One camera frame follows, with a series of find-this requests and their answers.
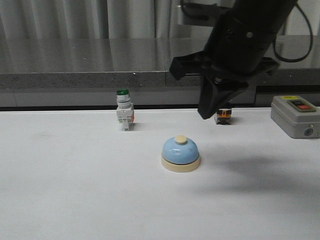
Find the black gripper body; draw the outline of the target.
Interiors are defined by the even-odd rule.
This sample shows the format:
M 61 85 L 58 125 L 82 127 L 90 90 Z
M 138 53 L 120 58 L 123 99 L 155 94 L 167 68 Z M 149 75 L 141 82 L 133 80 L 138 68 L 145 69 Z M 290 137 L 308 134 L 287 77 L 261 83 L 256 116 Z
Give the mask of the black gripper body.
M 272 75 L 280 64 L 262 51 L 222 50 L 199 51 L 174 57 L 169 71 L 176 79 L 187 76 L 203 76 L 221 85 L 234 83 L 247 86 L 260 76 Z

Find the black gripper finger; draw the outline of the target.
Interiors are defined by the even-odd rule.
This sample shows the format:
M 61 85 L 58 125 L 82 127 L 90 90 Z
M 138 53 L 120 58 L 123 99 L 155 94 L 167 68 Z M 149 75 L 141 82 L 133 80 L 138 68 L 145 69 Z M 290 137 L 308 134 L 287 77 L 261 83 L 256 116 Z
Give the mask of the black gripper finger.
M 248 87 L 247 81 L 201 76 L 198 113 L 202 119 L 211 118 L 234 97 L 243 93 Z

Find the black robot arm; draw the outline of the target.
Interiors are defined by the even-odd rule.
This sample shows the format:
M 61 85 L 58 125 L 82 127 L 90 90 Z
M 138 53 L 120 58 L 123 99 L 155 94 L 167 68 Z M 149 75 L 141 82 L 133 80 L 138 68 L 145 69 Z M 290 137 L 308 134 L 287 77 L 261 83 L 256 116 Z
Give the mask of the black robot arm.
M 204 120 L 279 67 L 265 53 L 296 5 L 295 0 L 237 0 L 220 13 L 202 51 L 172 59 L 169 71 L 176 80 L 201 76 L 198 113 Z

